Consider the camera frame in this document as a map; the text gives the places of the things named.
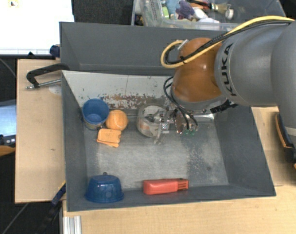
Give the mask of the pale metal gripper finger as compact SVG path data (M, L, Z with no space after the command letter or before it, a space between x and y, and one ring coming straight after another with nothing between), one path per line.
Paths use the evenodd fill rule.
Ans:
M159 124L156 130L156 135L154 136L154 143L160 144L166 134L169 134L169 125L167 123Z
M149 122L164 122L164 112L157 111L153 114L148 114L145 119Z

